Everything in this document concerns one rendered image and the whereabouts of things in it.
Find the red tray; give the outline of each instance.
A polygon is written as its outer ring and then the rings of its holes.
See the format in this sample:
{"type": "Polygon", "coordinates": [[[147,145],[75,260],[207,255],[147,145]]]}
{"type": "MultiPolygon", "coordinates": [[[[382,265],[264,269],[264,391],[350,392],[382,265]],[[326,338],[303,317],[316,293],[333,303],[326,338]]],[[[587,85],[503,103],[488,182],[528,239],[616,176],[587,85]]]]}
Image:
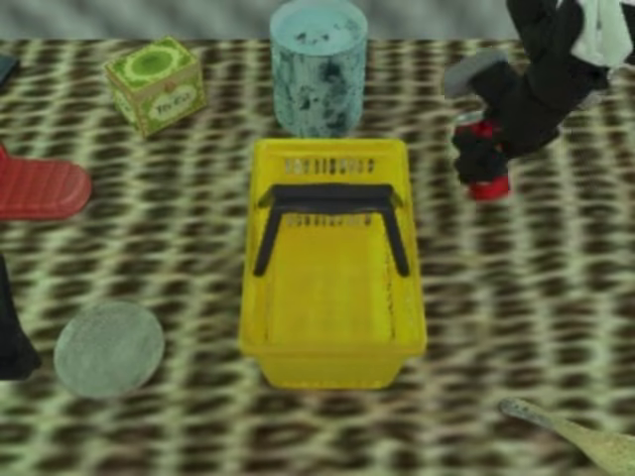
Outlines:
{"type": "Polygon", "coordinates": [[[69,218],[88,203],[91,190],[79,166],[12,157],[0,146],[0,220],[69,218]]]}

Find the blue cylindrical container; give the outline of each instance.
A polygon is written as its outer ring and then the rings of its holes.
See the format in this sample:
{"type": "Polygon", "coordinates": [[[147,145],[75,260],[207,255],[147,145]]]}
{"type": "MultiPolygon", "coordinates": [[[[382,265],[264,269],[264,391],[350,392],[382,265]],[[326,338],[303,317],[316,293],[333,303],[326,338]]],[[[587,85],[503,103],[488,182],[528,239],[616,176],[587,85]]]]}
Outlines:
{"type": "Polygon", "coordinates": [[[296,137],[345,136],[363,110],[364,14],[348,0],[293,0],[270,30],[278,122],[296,137]]]}

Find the wooden spoon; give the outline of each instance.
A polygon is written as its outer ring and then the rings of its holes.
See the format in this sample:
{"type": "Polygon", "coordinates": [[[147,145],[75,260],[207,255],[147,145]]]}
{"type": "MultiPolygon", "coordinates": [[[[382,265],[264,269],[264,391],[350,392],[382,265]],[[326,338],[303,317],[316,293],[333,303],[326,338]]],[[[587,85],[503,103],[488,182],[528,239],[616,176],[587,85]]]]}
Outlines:
{"type": "Polygon", "coordinates": [[[588,429],[520,399],[502,400],[499,410],[559,434],[611,476],[635,475],[634,436],[588,429]]]}

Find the crate handle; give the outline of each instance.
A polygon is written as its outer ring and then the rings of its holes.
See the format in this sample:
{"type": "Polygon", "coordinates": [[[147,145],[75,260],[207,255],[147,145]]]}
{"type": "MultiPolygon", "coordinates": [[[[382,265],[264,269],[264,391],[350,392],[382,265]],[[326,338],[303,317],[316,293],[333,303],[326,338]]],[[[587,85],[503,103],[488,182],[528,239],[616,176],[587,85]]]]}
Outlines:
{"type": "Polygon", "coordinates": [[[406,249],[401,239],[395,208],[403,201],[390,184],[311,183],[276,184],[258,201],[258,207],[270,207],[265,232],[260,243],[254,275],[261,277],[274,251],[274,244],[285,213],[324,215],[381,214],[390,249],[400,276],[410,275],[406,249]]]}

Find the white sleeve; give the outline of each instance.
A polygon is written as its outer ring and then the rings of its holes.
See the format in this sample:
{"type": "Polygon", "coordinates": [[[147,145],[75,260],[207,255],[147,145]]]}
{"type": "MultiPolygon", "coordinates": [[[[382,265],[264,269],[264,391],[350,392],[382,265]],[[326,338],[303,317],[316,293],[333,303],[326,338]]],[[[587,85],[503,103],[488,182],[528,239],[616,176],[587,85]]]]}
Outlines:
{"type": "Polygon", "coordinates": [[[571,54],[600,67],[619,67],[633,52],[621,3],[635,0],[575,0],[584,12],[584,24],[571,54]]]}

